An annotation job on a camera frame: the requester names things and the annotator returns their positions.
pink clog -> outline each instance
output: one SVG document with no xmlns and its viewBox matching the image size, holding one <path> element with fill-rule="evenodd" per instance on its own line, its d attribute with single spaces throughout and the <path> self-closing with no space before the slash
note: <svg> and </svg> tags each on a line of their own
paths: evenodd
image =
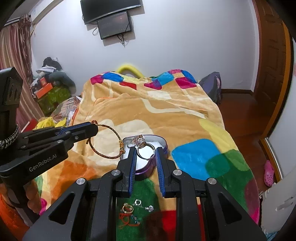
<svg viewBox="0 0 296 241">
<path fill-rule="evenodd" d="M 264 183 L 266 186 L 271 187 L 274 182 L 274 168 L 272 167 L 270 160 L 267 160 L 264 164 Z"/>
</svg>

door frame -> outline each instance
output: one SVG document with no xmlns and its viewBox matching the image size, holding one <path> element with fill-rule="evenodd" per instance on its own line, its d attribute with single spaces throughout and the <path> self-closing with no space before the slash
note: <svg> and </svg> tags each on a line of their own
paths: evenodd
<svg viewBox="0 0 296 241">
<path fill-rule="evenodd" d="M 260 21 L 260 16 L 259 16 L 259 11 L 257 8 L 257 3 L 256 1 L 258 0 L 252 0 L 255 12 L 256 12 L 256 17 L 257 17 L 257 23 L 258 23 L 258 30 L 259 30 L 259 63 L 258 63 L 258 72 L 257 72 L 257 79 L 255 83 L 255 89 L 253 96 L 256 94 L 258 90 L 258 85 L 259 85 L 259 74 L 261 71 L 261 64 L 262 64 L 262 52 L 263 52 L 263 47 L 262 47 L 262 27 L 261 27 L 261 21 Z M 276 104 L 276 107 L 273 111 L 273 114 L 262 134 L 260 137 L 259 143 L 261 144 L 262 149 L 265 151 L 266 156 L 269 158 L 274 171 L 275 171 L 275 177 L 277 181 L 280 181 L 283 178 L 283 174 L 281 172 L 280 165 L 277 161 L 276 155 L 272 149 L 272 146 L 269 143 L 268 138 L 270 137 L 272 131 L 274 130 L 281 114 L 284 109 L 290 86 L 291 86 L 291 81 L 292 81 L 292 72 L 293 72 L 293 65 L 294 65 L 294 55 L 292 53 L 294 52 L 293 48 L 293 42 L 292 42 L 292 36 L 289 33 L 288 28 L 283 22 L 283 27 L 284 27 L 284 33 L 285 33 L 285 40 L 286 40 L 286 66 L 285 66 L 285 72 L 284 72 L 284 79 L 283 79 L 283 84 L 281 88 L 281 92 L 279 95 L 278 102 Z"/>
</svg>

human hand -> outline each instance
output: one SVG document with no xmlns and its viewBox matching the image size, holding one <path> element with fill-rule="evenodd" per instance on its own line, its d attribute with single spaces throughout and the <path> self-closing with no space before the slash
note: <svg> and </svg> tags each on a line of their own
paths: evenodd
<svg viewBox="0 0 296 241">
<path fill-rule="evenodd" d="M 38 187 L 35 180 L 31 181 L 30 184 L 26 187 L 26 196 L 29 199 L 28 201 L 28 207 L 34 212 L 39 213 L 41 210 L 41 201 L 38 193 Z M 7 195 L 7 188 L 4 183 L 0 184 L 0 194 L 2 195 L 4 201 L 11 207 L 13 205 L 9 201 L 8 195 Z"/>
</svg>

green box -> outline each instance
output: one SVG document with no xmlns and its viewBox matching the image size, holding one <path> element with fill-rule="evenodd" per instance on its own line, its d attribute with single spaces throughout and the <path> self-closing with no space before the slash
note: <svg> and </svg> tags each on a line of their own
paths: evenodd
<svg viewBox="0 0 296 241">
<path fill-rule="evenodd" d="M 60 103 L 70 97 L 71 94 L 67 88 L 55 86 L 37 102 L 43 113 L 46 115 L 53 112 Z"/>
</svg>

orange box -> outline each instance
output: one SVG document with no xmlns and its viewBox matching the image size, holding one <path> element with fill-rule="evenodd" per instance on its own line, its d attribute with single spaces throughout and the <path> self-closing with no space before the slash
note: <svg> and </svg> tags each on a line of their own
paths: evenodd
<svg viewBox="0 0 296 241">
<path fill-rule="evenodd" d="M 38 92 L 36 93 L 37 98 L 40 99 L 43 95 L 45 95 L 51 89 L 52 89 L 52 84 L 48 83 L 46 86 L 38 90 Z"/>
<path fill-rule="evenodd" d="M 41 83 L 42 87 L 44 87 L 44 86 L 47 85 L 47 82 L 46 82 L 45 77 L 43 77 L 43 78 L 40 79 L 40 83 Z"/>
</svg>

